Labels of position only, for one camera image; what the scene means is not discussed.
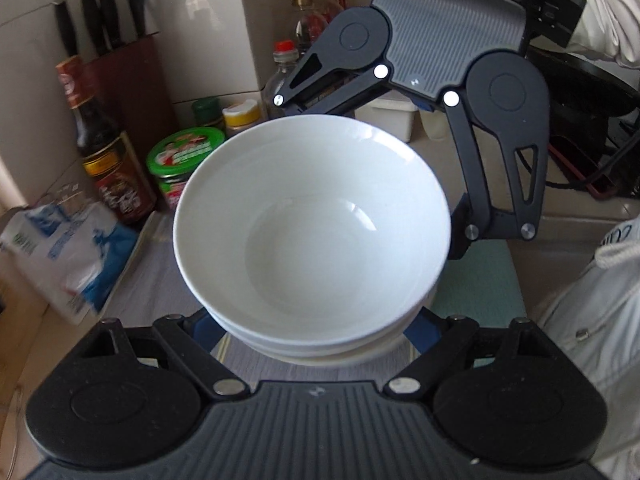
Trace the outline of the person in white jacket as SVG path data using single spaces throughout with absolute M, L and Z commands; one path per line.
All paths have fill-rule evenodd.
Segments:
M 603 396 L 608 424 L 593 455 L 611 479 L 639 477 L 639 220 L 605 234 L 539 326 Z

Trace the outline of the white bowl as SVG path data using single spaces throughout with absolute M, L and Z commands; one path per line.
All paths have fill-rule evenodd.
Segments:
M 430 292 L 437 287 L 439 283 L 436 283 L 430 290 Z M 416 307 L 412 308 L 407 314 L 413 311 Z M 398 321 L 393 322 L 390 327 L 382 328 L 382 330 L 378 330 L 376 333 L 365 336 L 362 338 L 356 338 L 353 341 L 346 342 L 337 342 L 336 344 L 316 344 L 315 342 L 311 342 L 310 340 L 306 341 L 304 344 L 279 344 L 278 342 L 260 342 L 256 337 L 250 336 L 249 334 L 243 334 L 242 332 L 238 332 L 237 330 L 227 330 L 224 326 L 220 326 L 222 330 L 225 330 L 229 335 L 235 336 L 239 341 L 244 342 L 244 344 L 249 344 L 254 348 L 258 348 L 260 351 L 273 351 L 278 353 L 284 353 L 286 356 L 310 356 L 312 352 L 321 351 L 321 350 L 333 350 L 337 348 L 343 348 L 345 346 L 356 346 L 356 344 L 361 344 L 362 342 L 368 342 L 376 335 L 381 335 L 383 332 L 391 328 Z
M 437 284 L 451 224 L 408 144 L 346 117 L 265 122 L 210 154 L 175 216 L 183 279 L 236 336 L 302 352 L 369 338 Z
M 391 352 L 403 344 L 406 340 L 404 331 L 416 320 L 423 307 L 431 309 L 435 297 L 436 288 L 423 298 L 420 307 L 416 307 L 381 335 L 376 335 L 368 342 L 362 342 L 356 346 L 315 351 L 310 356 L 286 356 L 284 353 L 260 351 L 249 344 L 244 344 L 235 336 L 225 334 L 222 341 L 216 345 L 214 356 L 221 358 L 224 364 L 229 364 L 235 356 L 244 356 L 245 353 L 248 353 L 250 356 L 265 356 L 288 364 L 311 367 L 336 367 L 370 361 L 384 356 L 385 353 Z

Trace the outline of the clear glass bottle red cap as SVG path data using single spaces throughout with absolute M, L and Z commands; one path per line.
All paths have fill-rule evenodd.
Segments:
M 273 98 L 280 92 L 288 75 L 295 70 L 299 52 L 293 40 L 278 41 L 273 46 L 272 57 L 276 71 L 262 90 L 262 100 L 267 106 L 273 106 Z

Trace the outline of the dark red knife block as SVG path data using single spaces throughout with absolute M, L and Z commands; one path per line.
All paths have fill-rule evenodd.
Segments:
M 55 0 L 53 12 L 67 53 L 58 64 L 58 79 L 69 107 L 92 96 L 115 115 L 140 162 L 154 146 L 178 129 L 155 39 L 146 32 L 145 0 L 127 0 L 136 39 L 122 39 L 115 0 L 80 0 L 85 28 L 96 58 L 79 56 L 74 22 L 66 0 Z

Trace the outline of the green lid small jar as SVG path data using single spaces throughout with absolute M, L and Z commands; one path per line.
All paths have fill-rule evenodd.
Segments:
M 210 127 L 224 130 L 224 114 L 216 96 L 208 96 L 195 100 L 191 104 L 194 122 L 199 127 Z

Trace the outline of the grey green checked cloth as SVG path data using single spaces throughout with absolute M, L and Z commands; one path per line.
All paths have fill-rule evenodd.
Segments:
M 172 249 L 171 214 L 152 214 L 145 223 L 126 269 L 103 309 L 125 327 L 150 326 L 166 314 L 189 316 L 200 310 L 180 275 Z M 431 310 L 442 318 L 462 314 L 487 327 L 506 327 L 524 315 L 511 254 L 503 240 L 483 240 L 460 260 L 449 261 Z M 279 362 L 225 336 L 212 352 L 219 362 L 255 387 L 261 380 L 348 382 L 373 380 L 383 385 L 419 356 L 408 340 L 378 358 L 341 367 L 306 367 Z

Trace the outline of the green lid sauce jar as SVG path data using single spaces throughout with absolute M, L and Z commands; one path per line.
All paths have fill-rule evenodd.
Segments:
M 226 136 L 217 128 L 193 127 L 168 136 L 152 148 L 146 156 L 146 166 L 170 209 L 177 208 L 194 171 L 225 140 Z

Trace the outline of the white blue salt bag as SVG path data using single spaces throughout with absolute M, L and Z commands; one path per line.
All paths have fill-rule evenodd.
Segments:
M 74 214 L 58 204 L 20 209 L 1 232 L 17 269 L 74 325 L 102 310 L 137 241 L 101 203 Z

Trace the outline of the white plastic seasoning box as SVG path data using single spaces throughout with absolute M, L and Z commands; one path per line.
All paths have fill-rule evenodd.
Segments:
M 418 108 L 398 91 L 390 91 L 355 110 L 355 118 L 409 143 Z

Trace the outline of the yellow lid spice jar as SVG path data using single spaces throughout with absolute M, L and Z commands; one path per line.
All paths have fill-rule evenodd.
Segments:
M 254 99 L 247 99 L 242 103 L 230 105 L 222 110 L 224 124 L 228 138 L 260 124 L 262 110 Z

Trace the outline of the dark vinegar bottle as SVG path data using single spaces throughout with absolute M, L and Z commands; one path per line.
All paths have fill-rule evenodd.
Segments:
M 139 231 L 156 206 L 126 131 L 107 113 L 85 74 L 78 55 L 56 66 L 76 126 L 81 165 L 99 199 L 128 228 Z

